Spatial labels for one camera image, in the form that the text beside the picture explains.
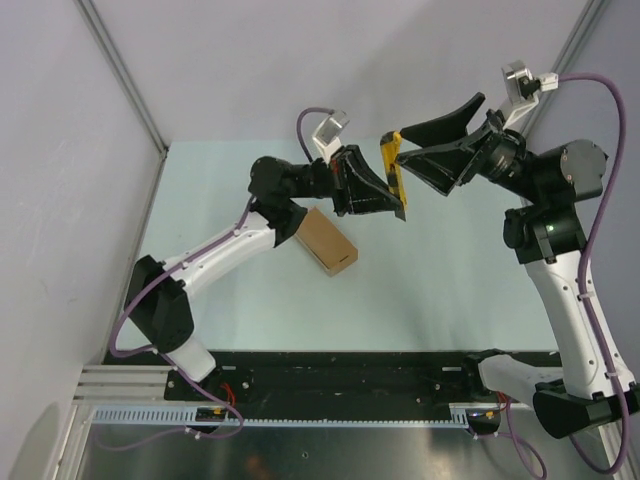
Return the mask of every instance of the white wall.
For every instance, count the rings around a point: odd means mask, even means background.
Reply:
[[[627,364],[640,377],[638,271],[640,257],[640,92],[638,43],[640,3],[611,2],[572,70],[611,77],[622,90],[627,107],[628,136],[617,188],[609,203],[593,253],[593,276],[611,331]],[[615,153],[618,121],[608,91],[597,84],[571,83],[555,94],[548,112],[531,137],[537,151],[577,138],[588,138],[611,156]],[[580,204],[589,230],[600,200]],[[640,446],[640,420],[634,418],[635,444]]]
[[[165,138],[293,137],[313,104],[374,138],[497,107],[500,67],[551,68],[586,0],[96,0]]]
[[[0,478],[31,480],[105,339],[159,159],[71,0],[2,2],[0,52]]]

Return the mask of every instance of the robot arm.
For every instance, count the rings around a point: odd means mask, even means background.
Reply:
[[[538,93],[557,88],[555,74],[534,78],[522,62],[503,69],[508,99],[489,110],[482,126],[467,134],[467,124],[484,100],[476,94],[444,117],[402,129],[419,149],[396,157],[442,195],[480,175],[526,200],[505,213],[503,238],[533,280],[556,338],[561,369],[540,369],[494,350],[471,356],[465,369],[478,393],[501,391],[532,406],[555,438],[620,418],[596,332],[578,291],[578,264],[586,244],[575,204],[602,194],[606,155],[593,142],[576,140],[543,154],[509,130],[538,104]],[[611,352],[631,412],[640,409],[640,388],[622,360],[598,302],[590,271],[591,304]]]
[[[369,168],[358,146],[341,145],[339,134],[346,124],[344,112],[336,112],[319,125],[313,140],[322,157],[310,164],[294,165],[274,157],[256,160],[250,173],[252,200],[238,224],[162,262],[146,256],[136,263],[127,305],[151,282],[166,278],[140,300],[129,318],[192,380],[202,382],[216,362],[194,334],[190,302],[241,263],[291,238],[307,213],[293,199],[331,198],[339,216],[403,208]]]

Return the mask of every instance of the light blue table surface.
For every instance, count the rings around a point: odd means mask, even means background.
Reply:
[[[378,141],[360,146],[382,174]],[[174,143],[141,255],[176,255],[236,221],[262,155],[304,161],[293,141]],[[253,257],[192,302],[198,336],[225,350],[555,349],[537,291],[502,241],[503,212],[519,199],[480,177],[447,198],[403,178],[406,223],[301,202],[329,214],[358,261],[330,278],[294,239]],[[143,343],[125,325],[119,347]]]

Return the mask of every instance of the metal frame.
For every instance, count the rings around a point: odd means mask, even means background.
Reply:
[[[123,94],[127,97],[130,105],[139,120],[141,121],[147,135],[156,147],[160,156],[160,164],[155,178],[155,188],[148,199],[147,212],[139,227],[139,237],[135,251],[139,247],[144,236],[146,225],[150,216],[151,207],[155,199],[158,185],[160,183],[164,160],[166,159],[168,147],[145,102],[140,95],[121,55],[119,54],[109,32],[100,18],[95,5],[91,0],[74,0],[81,15],[86,21],[87,27],[99,48],[103,52],[107,63],[112,69]],[[557,61],[553,66],[553,71],[562,73],[566,71],[580,53],[589,35],[593,31],[598,20],[601,18],[609,2],[606,0],[590,0],[578,19],[569,39],[563,47]],[[541,105],[534,114],[530,115],[522,125],[521,131],[526,136],[535,127],[536,122],[547,108],[550,102],[549,96],[545,96]],[[127,274],[133,268],[133,260]],[[124,299],[125,287],[123,287],[121,300]],[[107,342],[101,354],[106,350]],[[82,462],[82,456],[87,442],[89,441],[89,429],[92,423],[123,423],[134,421],[136,423],[159,422],[162,424],[176,424],[178,418],[182,423],[185,419],[193,418],[191,415],[198,405],[211,406],[211,402],[185,403],[167,402],[164,400],[164,390],[166,376],[170,368],[166,366],[88,366],[82,373],[76,395],[74,396],[71,412],[65,428],[65,435],[62,438],[58,450],[57,461],[51,466],[47,478],[57,480],[71,480],[77,478]],[[466,415],[468,409],[491,408],[491,404],[478,403],[452,403],[450,404],[450,422],[404,422],[403,426],[433,427],[445,426],[454,428],[466,428]],[[287,426],[291,422],[282,421],[257,421],[256,425]],[[344,422],[321,422],[310,421],[308,426],[345,426]],[[396,422],[351,422],[349,426],[398,426]],[[618,425],[607,425],[598,431],[601,436],[607,455],[614,456],[620,443],[620,432]],[[630,461],[625,468],[617,474],[616,479],[632,479],[636,476],[637,466],[635,460],[630,457]]]
[[[149,219],[151,218],[151,210],[153,208],[153,204],[158,194],[158,189],[160,187],[160,179],[162,178],[162,172],[164,171],[164,167],[166,165],[167,154],[168,154],[168,151],[164,152],[160,156],[160,162],[158,163],[156,171],[153,174],[153,187],[149,192],[149,196],[147,197],[145,202],[144,216],[140,220],[140,223],[137,227],[136,241],[133,244],[131,248],[131,254],[128,257],[129,262],[127,265],[126,273],[122,277],[122,284],[120,288],[120,293],[118,295],[118,301],[114,305],[113,311],[111,312],[111,315],[109,317],[111,321],[111,328],[108,329],[106,336],[102,342],[102,347],[100,348],[94,361],[100,361],[101,359],[103,359],[109,349],[109,338],[111,337],[111,331],[116,322],[116,319],[118,318],[118,316],[120,315],[120,312],[122,311],[122,305],[124,305],[125,299],[127,297],[127,291],[129,289],[129,280],[131,279],[133,268],[135,267],[138,254],[140,253],[140,249],[142,248],[144,235],[147,231],[147,226],[149,225]]]
[[[580,13],[578,21],[571,30],[569,38],[567,38],[562,50],[560,50],[558,58],[553,63],[551,72],[560,75],[569,71],[609,4],[611,4],[609,0],[589,0],[587,2]],[[528,137],[531,134],[538,120],[542,118],[549,108],[552,100],[553,92],[548,92],[540,97],[537,108],[529,114],[519,129],[524,137]]]

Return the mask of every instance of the cardboard box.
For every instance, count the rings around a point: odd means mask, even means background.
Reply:
[[[358,249],[317,208],[304,217],[296,238],[332,277],[358,259]]]

